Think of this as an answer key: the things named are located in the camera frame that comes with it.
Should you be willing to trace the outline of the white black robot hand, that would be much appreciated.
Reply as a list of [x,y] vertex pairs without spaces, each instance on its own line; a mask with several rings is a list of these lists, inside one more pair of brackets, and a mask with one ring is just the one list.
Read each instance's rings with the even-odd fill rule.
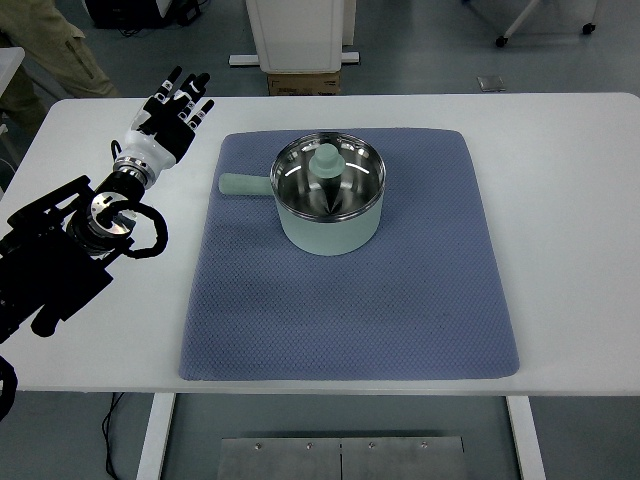
[[214,101],[205,98],[208,73],[181,75],[182,68],[175,67],[144,102],[124,137],[119,161],[132,161],[157,177],[183,159]]

